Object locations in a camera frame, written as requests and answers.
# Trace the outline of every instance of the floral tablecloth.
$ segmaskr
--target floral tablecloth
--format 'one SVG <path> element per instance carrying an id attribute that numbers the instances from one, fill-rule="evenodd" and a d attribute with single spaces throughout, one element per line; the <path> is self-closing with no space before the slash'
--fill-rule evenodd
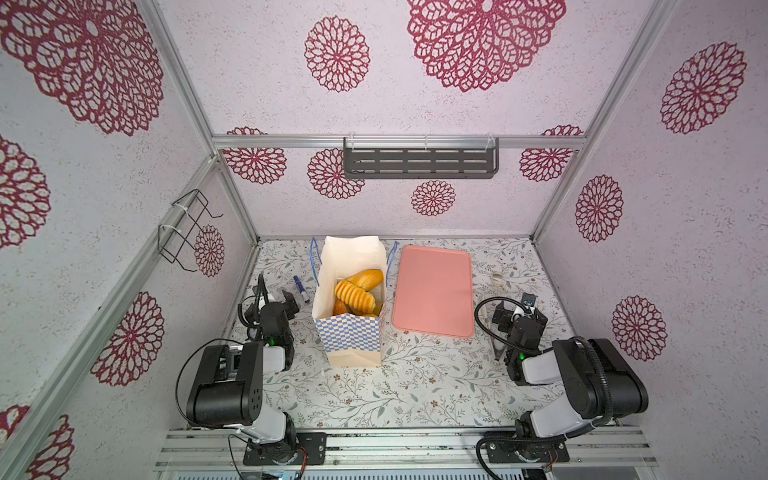
<path id="1" fill-rule="evenodd" d="M 394 240 L 384 243 L 389 251 Z M 399 244 L 400 249 L 410 244 L 469 253 L 475 300 L 494 295 L 519 298 L 523 292 L 536 295 L 537 307 L 549 318 L 541 348 L 573 335 L 529 240 L 399 240 Z M 400 250 L 387 279 L 390 312 L 399 254 Z M 267 288 L 278 298 L 281 288 L 293 284 L 293 275 L 302 279 L 310 297 L 314 294 L 308 240 L 263 242 L 252 286 L 262 271 Z M 296 339 L 291 370 L 264 378 L 266 402 L 288 412 L 300 428 L 513 425 L 523 412 L 563 393 L 559 384 L 516 386 L 503 362 L 493 360 L 491 340 L 479 329 L 471 338 L 456 339 L 398 330 L 391 318 L 384 326 L 381 367 L 332 369 L 311 311 L 311 304 L 303 306 L 291 322 Z M 245 328 L 235 323 L 232 338 L 246 337 Z"/>

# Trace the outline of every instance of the checkered paper bag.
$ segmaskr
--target checkered paper bag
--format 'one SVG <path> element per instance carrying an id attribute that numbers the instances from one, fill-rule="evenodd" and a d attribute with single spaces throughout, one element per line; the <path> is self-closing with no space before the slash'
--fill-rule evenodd
<path id="1" fill-rule="evenodd" d="M 312 318 L 326 349 L 332 367 L 381 366 L 382 328 L 388 315 L 386 307 L 386 274 L 395 258 L 397 242 L 387 256 L 384 244 L 378 237 L 338 238 L 326 237 L 323 254 L 315 255 L 317 241 L 310 245 L 310 262 L 317 281 L 317 291 L 312 305 Z M 320 260 L 319 272 L 316 262 Z M 384 281 L 371 293 L 383 303 L 379 317 L 357 316 L 351 313 L 333 315 L 336 302 L 334 289 L 340 280 L 367 269 L 379 269 L 385 273 Z"/>

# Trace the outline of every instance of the red doily pattern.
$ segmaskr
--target red doily pattern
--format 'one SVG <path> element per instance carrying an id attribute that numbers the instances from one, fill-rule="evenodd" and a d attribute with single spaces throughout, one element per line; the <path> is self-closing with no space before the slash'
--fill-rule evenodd
<path id="1" fill-rule="evenodd" d="M 331 91 L 348 91 L 368 73 L 371 58 L 366 38 L 346 18 L 325 17 L 304 42 L 306 66 L 312 76 Z"/>
<path id="2" fill-rule="evenodd" d="M 51 211 L 50 195 L 35 159 L 0 136 L 0 248 L 35 236 Z"/>
<path id="3" fill-rule="evenodd" d="M 132 135 L 159 115 L 163 70 L 131 0 L 3 0 L 0 41 L 79 121 Z"/>
<path id="4" fill-rule="evenodd" d="M 576 226 L 591 242 L 605 240 L 618 227 L 624 201 L 613 178 L 598 175 L 588 181 L 576 202 Z"/>
<path id="5" fill-rule="evenodd" d="M 257 128 L 238 127 L 230 135 L 266 135 Z M 282 148 L 227 148 L 221 154 L 232 171 L 255 184 L 271 184 L 286 172 L 286 156 Z"/>
<path id="6" fill-rule="evenodd" d="M 312 187 L 328 198 L 350 198 L 357 195 L 365 180 L 351 180 L 344 175 L 344 152 L 338 148 L 321 150 L 306 167 Z"/>
<path id="7" fill-rule="evenodd" d="M 661 121 L 676 134 L 711 124 L 736 99 L 745 69 L 744 52 L 726 41 L 696 52 L 672 75 L 661 98 Z"/>
<path id="8" fill-rule="evenodd" d="M 69 415 L 58 419 L 56 430 L 45 439 L 45 446 L 35 455 L 27 468 L 27 480 L 61 480 L 69 472 L 69 460 L 74 452 L 72 436 L 74 429 L 69 425 Z"/>
<path id="9" fill-rule="evenodd" d="M 456 200 L 456 192 L 450 184 L 430 180 L 416 187 L 411 195 L 411 205 L 421 215 L 434 217 L 448 211 Z"/>
<path id="10" fill-rule="evenodd" d="M 126 386 L 148 371 L 163 346 L 164 322 L 156 299 L 139 293 L 91 367 L 99 383 Z"/>
<path id="11" fill-rule="evenodd" d="M 581 135 L 584 132 L 573 125 L 558 125 L 545 130 L 543 135 Z M 574 151 L 568 148 L 526 148 L 520 157 L 523 176 L 537 182 L 560 177 L 565 164 Z"/>
<path id="12" fill-rule="evenodd" d="M 0 412 L 0 445 L 8 440 L 28 410 L 28 406 L 14 405 L 10 409 Z"/>
<path id="13" fill-rule="evenodd" d="M 224 240 L 213 225 L 200 229 L 194 241 L 194 261 L 205 276 L 214 276 L 224 265 Z"/>
<path id="14" fill-rule="evenodd" d="M 414 55 L 444 87 L 488 90 L 531 64 L 565 0 L 408 0 Z"/>
<path id="15" fill-rule="evenodd" d="M 667 324 L 648 299 L 628 296 L 620 301 L 611 323 L 621 349 L 638 360 L 655 359 L 667 346 Z"/>

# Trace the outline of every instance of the pink tray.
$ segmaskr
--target pink tray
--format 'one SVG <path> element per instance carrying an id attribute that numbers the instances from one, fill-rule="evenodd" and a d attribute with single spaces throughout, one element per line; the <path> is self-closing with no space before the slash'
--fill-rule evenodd
<path id="1" fill-rule="evenodd" d="M 392 324 L 401 330 L 467 338 L 475 334 L 472 258 L 442 248 L 402 249 Z"/>

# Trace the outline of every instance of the bag handle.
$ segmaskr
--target bag handle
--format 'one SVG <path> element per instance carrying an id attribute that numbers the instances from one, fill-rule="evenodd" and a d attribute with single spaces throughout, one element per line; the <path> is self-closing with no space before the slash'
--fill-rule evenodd
<path id="1" fill-rule="evenodd" d="M 315 270 L 315 259 L 314 259 L 315 250 L 317 250 L 317 261 L 322 266 L 323 262 L 322 260 L 320 260 L 320 247 L 317 246 L 317 240 L 315 239 L 315 237 L 312 237 L 312 242 L 310 242 L 310 263 L 312 264 L 312 275 L 315 276 L 315 284 L 317 286 L 320 286 L 320 281 L 318 281 L 317 279 L 317 271 Z"/>
<path id="2" fill-rule="evenodd" d="M 387 285 L 387 277 L 389 276 L 389 270 L 392 269 L 392 262 L 395 261 L 395 253 L 397 253 L 397 247 L 400 245 L 400 243 L 395 240 L 395 244 L 392 245 L 392 249 L 387 253 L 386 256 L 386 276 L 384 277 L 384 284 Z M 317 250 L 317 261 L 319 262 L 320 266 L 323 265 L 323 262 L 320 260 L 320 247 L 317 246 L 317 239 L 315 237 L 312 237 L 312 241 L 310 242 L 310 264 L 312 265 L 312 275 L 315 276 L 315 283 L 317 286 L 320 286 L 320 281 L 317 279 L 317 270 L 315 269 L 315 250 Z"/>

